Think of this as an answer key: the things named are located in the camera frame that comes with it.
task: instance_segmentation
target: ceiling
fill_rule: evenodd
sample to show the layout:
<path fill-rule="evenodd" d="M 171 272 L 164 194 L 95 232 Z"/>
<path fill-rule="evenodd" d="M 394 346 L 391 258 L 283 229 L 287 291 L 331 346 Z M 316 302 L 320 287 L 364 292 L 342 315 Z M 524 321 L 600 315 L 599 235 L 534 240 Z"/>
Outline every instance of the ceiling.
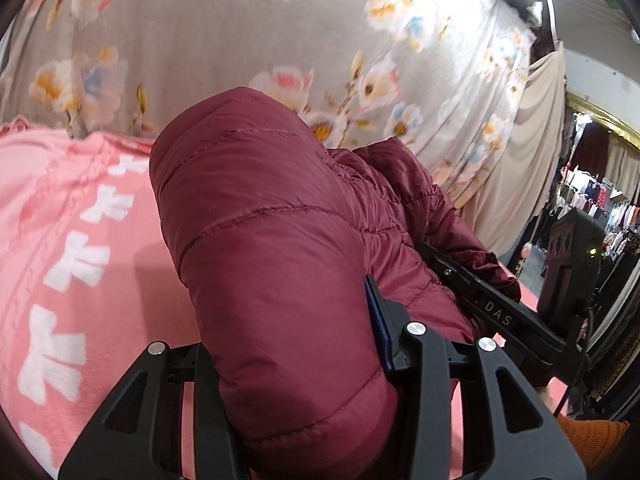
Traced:
<path fill-rule="evenodd" d="M 564 46 L 609 65 L 640 83 L 640 45 L 631 23 L 607 0 L 553 0 L 556 30 Z"/>

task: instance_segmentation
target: beige curtain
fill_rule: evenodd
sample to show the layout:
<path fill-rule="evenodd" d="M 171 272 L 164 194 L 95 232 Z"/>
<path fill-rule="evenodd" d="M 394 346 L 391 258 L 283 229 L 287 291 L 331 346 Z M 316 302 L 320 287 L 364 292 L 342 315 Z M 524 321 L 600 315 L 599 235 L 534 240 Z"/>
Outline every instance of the beige curtain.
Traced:
<path fill-rule="evenodd" d="M 545 205 L 562 143 L 564 47 L 530 67 L 504 155 L 462 218 L 482 243 L 504 254 Z"/>
<path fill-rule="evenodd" d="M 617 135 L 609 136 L 605 177 L 633 203 L 638 203 L 640 152 Z"/>

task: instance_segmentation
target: white wall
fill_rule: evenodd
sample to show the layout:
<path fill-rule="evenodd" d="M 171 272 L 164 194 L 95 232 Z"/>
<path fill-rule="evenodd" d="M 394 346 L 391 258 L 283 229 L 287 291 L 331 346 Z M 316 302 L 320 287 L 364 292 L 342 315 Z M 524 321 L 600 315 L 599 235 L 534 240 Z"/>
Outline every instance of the white wall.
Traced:
<path fill-rule="evenodd" d="M 640 132 L 640 84 L 578 52 L 565 54 L 568 89 Z"/>

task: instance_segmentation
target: yellow flower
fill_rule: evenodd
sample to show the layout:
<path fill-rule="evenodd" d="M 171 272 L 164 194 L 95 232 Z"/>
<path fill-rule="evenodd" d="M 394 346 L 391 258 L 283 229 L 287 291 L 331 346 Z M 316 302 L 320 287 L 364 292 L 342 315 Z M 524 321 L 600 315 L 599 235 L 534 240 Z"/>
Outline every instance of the yellow flower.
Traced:
<path fill-rule="evenodd" d="M 369 0 L 365 12 L 371 27 L 388 30 L 398 38 L 402 37 L 413 16 L 409 0 Z"/>
<path fill-rule="evenodd" d="M 94 58 L 98 62 L 111 63 L 118 60 L 118 49 L 114 46 L 107 46 L 98 52 L 98 55 Z"/>
<path fill-rule="evenodd" d="M 326 148 L 338 148 L 344 139 L 348 120 L 344 114 L 336 115 L 331 112 L 309 112 L 300 115 L 316 139 Z"/>
<path fill-rule="evenodd" d="M 72 84 L 71 60 L 50 61 L 41 67 L 29 86 L 29 96 L 47 110 L 64 112 L 81 103 L 79 92 Z"/>
<path fill-rule="evenodd" d="M 136 99 L 138 101 L 138 109 L 140 110 L 140 113 L 144 115 L 146 113 L 148 99 L 146 97 L 145 87 L 142 83 L 140 83 L 136 88 Z"/>

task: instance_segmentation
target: metal screw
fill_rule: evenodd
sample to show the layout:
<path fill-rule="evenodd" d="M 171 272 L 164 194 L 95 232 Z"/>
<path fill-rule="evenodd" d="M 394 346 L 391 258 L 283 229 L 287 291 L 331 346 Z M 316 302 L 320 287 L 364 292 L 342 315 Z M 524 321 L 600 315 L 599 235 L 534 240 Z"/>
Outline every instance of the metal screw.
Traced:
<path fill-rule="evenodd" d="M 413 323 L 409 323 L 406 326 L 406 331 L 409 334 L 413 335 L 423 335 L 425 332 L 427 332 L 427 327 L 425 327 L 422 323 L 414 321 Z"/>
<path fill-rule="evenodd" d="M 166 345 L 162 341 L 156 341 L 155 343 L 151 343 L 146 348 L 146 351 L 149 352 L 151 355 L 160 355 L 162 352 L 164 352 L 165 348 L 166 348 Z"/>
<path fill-rule="evenodd" d="M 485 352 L 493 352 L 498 348 L 498 344 L 489 337 L 483 337 L 478 341 L 478 346 Z"/>

